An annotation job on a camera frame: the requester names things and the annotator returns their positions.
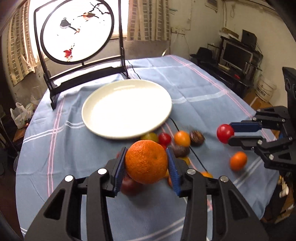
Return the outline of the striped beige curtain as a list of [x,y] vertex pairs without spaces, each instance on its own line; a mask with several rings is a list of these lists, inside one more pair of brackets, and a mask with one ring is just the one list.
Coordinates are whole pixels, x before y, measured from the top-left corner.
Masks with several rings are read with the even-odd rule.
[[129,1],[127,40],[169,41],[170,39],[169,1]]

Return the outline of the dark purple plum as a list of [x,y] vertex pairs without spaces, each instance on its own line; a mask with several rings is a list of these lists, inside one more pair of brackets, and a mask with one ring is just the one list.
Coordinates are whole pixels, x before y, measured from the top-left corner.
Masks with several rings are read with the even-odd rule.
[[184,158],[189,155],[190,153],[190,148],[189,147],[184,147],[180,145],[174,145],[172,147],[173,153],[176,158]]

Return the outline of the yellow green plum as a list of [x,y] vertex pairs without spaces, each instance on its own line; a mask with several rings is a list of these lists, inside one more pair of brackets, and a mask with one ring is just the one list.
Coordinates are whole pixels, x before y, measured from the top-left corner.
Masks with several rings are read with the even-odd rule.
[[151,140],[151,141],[154,141],[156,143],[159,142],[159,137],[156,133],[154,132],[149,132],[149,133],[146,133],[144,134],[143,136],[140,137],[141,140]]

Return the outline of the dark wrinkled passion fruit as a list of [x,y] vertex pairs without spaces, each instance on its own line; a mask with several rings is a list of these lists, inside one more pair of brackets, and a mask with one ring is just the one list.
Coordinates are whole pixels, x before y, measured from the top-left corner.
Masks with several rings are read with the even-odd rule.
[[205,137],[200,131],[193,130],[190,132],[190,140],[192,146],[201,146],[205,141]]

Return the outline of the red cherry tomato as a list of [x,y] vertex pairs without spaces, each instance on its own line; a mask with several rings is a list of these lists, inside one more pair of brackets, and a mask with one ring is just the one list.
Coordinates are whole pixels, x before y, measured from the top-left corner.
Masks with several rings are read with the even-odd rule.
[[229,139],[234,135],[234,129],[229,124],[222,124],[217,128],[217,138],[220,142],[227,144]]

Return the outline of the black monitor on shelf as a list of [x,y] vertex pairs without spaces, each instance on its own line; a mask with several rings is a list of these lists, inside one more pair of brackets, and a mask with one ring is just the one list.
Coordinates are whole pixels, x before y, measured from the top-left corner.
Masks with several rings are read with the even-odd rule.
[[246,72],[253,59],[253,53],[238,44],[223,41],[220,59],[230,66]]

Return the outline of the small orange tangerine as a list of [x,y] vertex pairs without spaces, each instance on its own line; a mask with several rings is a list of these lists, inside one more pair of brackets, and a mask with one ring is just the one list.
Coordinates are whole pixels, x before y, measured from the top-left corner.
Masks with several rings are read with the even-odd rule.
[[189,147],[191,145],[190,135],[185,131],[178,131],[174,135],[176,145]]

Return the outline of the small mandarin orange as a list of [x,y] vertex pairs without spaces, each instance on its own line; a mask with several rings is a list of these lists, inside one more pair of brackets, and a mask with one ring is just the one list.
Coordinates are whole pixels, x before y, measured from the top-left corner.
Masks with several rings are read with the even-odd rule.
[[230,168],[233,171],[240,171],[242,170],[246,163],[247,163],[247,155],[244,152],[236,152],[231,158],[230,158]]

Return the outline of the white plastic bucket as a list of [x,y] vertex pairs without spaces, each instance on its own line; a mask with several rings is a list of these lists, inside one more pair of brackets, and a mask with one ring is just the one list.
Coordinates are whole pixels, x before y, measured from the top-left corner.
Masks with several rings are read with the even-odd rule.
[[276,84],[274,84],[269,79],[265,78],[262,74],[260,75],[257,86],[255,89],[255,94],[265,102],[269,102],[277,89]]

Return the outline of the large orange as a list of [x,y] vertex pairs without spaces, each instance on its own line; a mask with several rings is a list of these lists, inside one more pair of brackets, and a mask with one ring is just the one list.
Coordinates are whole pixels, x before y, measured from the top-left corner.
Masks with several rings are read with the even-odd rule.
[[168,169],[165,149],[151,140],[140,140],[130,146],[125,156],[126,173],[141,184],[163,179]]

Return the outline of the white plastic bag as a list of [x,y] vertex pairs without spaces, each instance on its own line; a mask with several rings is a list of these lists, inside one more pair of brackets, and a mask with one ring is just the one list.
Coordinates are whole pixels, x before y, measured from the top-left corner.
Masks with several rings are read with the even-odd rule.
[[30,103],[26,106],[22,105],[20,102],[16,102],[16,107],[14,109],[10,108],[11,117],[18,129],[23,128],[26,123],[31,120],[40,101],[41,99],[36,99],[32,95]]

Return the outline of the white round plate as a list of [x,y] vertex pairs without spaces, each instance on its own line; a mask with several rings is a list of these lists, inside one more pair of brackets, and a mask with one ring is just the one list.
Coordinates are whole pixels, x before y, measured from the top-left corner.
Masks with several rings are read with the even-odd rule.
[[166,122],[173,104],[168,91],[148,80],[126,79],[91,93],[81,109],[91,132],[108,139],[140,137]]

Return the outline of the blue striped tablecloth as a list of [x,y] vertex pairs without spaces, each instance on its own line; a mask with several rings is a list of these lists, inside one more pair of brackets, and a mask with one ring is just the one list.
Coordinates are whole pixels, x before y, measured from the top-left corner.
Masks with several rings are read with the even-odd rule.
[[129,79],[49,93],[16,170],[25,240],[254,240],[279,173],[231,147],[255,111],[177,56],[133,60]]

